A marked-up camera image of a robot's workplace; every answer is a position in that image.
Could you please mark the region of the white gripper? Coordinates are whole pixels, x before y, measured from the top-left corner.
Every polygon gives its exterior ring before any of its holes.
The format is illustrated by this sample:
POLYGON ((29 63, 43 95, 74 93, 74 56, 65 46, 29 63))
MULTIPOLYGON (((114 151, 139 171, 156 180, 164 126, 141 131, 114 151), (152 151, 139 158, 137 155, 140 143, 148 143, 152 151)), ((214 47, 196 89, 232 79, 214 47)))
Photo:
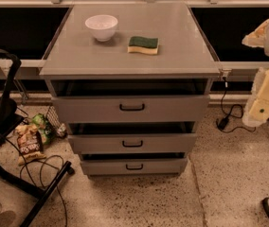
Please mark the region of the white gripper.
POLYGON ((269 119, 269 69, 257 72, 251 96, 247 99, 242 122, 248 127, 258 127, 269 119))

